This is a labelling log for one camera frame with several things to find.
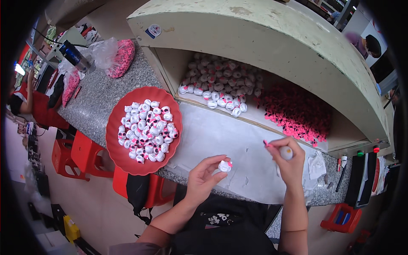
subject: red apron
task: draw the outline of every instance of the red apron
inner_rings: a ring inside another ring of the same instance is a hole
[[[27,83],[22,82],[19,91],[15,93],[21,93],[27,100]],[[53,108],[48,109],[49,97],[38,91],[33,91],[33,115],[35,121],[44,126],[54,126],[59,129],[68,129],[69,123],[64,120]]]

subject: floor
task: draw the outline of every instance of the floor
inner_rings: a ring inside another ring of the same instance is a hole
[[[51,163],[54,140],[49,136],[39,137],[42,162],[49,177],[51,202],[60,204],[65,213],[76,223],[81,236],[97,251],[106,255],[114,244],[135,242],[146,225],[133,214],[127,199],[112,189],[112,179],[90,176],[90,181],[76,180],[58,175]],[[328,232],[320,227],[328,219],[334,205],[316,206],[309,211],[309,254],[345,254],[349,242],[355,240],[363,228],[374,225],[382,196],[372,197],[363,208],[362,218],[352,234]],[[172,207],[173,202],[154,207],[153,217]]]

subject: red plastic stool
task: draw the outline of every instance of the red plastic stool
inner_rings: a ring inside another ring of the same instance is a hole
[[[113,175],[113,190],[124,198],[128,198],[126,192],[126,183],[127,183],[128,173],[124,172],[121,168],[115,167],[115,172]],[[175,194],[175,185],[174,192],[170,195],[163,197],[163,185],[165,179],[157,176],[155,174],[150,174],[149,182],[149,193],[147,195],[146,203],[144,204],[145,208],[152,208],[154,206],[161,206],[174,199]]]
[[[74,179],[81,179],[81,180],[86,180],[89,182],[89,178],[85,177],[85,173],[82,173],[78,175],[75,172],[74,167],[78,167],[75,162],[71,158],[71,149],[67,148],[65,144],[71,144],[72,145],[72,140],[67,140],[67,139],[56,139],[54,142],[54,148],[52,150],[52,163],[54,165],[55,171],[65,177],[69,178],[74,178]],[[69,174],[65,171],[65,166],[69,166],[72,169],[72,172],[74,173]]]
[[[97,154],[102,150],[104,148],[77,131],[72,145],[71,157],[81,172],[93,176],[113,178],[113,172],[104,171],[100,168],[102,166],[102,157]]]
[[[361,217],[361,209],[353,209],[346,203],[336,204],[328,221],[320,223],[322,228],[341,233],[353,233]]]

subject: right hand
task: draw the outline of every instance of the right hand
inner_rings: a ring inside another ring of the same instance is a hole
[[[302,187],[303,164],[305,162],[305,151],[292,137],[271,141],[266,149],[273,156],[273,160],[279,166],[282,180],[288,188]],[[279,152],[282,146],[289,146],[293,151],[291,160],[284,160]]]

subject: granite countertop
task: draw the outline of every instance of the granite countertop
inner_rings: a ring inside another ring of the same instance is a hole
[[[136,48],[134,60],[122,77],[111,79],[101,69],[96,69],[94,72],[86,74],[85,78],[80,82],[82,88],[77,97],[72,98],[66,108],[60,107],[58,110],[58,113],[77,130],[104,148],[106,148],[105,133],[108,118],[119,99],[128,92],[142,86],[162,88],[142,49],[136,40],[134,40],[134,43]],[[343,202],[346,197],[351,173],[351,158],[348,160],[339,192],[335,192],[341,174],[341,172],[336,171],[337,159],[324,153],[323,158],[326,163],[329,183],[333,182],[334,185],[332,188],[327,189],[327,185],[324,183],[324,176],[319,177],[312,195],[308,198],[308,205],[310,206],[337,204]],[[187,185],[186,178],[164,168],[159,169],[156,174],[176,183]],[[244,197],[222,191],[213,190],[213,193],[240,200],[248,200]],[[275,226],[275,234],[277,227],[280,229],[280,220],[279,226]]]

